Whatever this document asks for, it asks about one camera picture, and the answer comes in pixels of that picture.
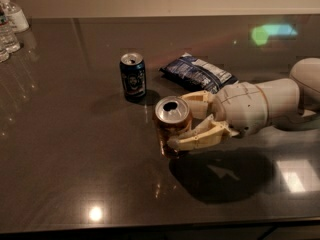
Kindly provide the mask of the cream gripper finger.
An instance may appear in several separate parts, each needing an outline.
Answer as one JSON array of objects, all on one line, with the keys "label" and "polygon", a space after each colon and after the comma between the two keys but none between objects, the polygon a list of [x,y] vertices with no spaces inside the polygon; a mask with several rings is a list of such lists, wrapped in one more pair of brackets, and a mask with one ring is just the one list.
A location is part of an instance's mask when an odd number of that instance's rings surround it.
[{"label": "cream gripper finger", "polygon": [[181,98],[189,105],[194,118],[205,119],[212,111],[215,95],[208,91],[197,91],[182,95]]},{"label": "cream gripper finger", "polygon": [[226,121],[215,121],[214,116],[209,115],[194,129],[170,137],[167,145],[176,151],[191,151],[218,145],[238,134]]}]

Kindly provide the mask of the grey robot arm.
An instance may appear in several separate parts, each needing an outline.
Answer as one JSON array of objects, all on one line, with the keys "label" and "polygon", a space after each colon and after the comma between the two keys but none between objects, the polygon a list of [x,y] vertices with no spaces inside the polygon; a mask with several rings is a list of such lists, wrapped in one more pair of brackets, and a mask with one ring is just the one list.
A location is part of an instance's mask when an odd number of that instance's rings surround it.
[{"label": "grey robot arm", "polygon": [[169,138],[176,151],[212,147],[274,126],[284,131],[319,127],[320,62],[298,61],[287,78],[262,83],[240,82],[211,94],[198,91],[182,97],[201,122],[192,130]]}]

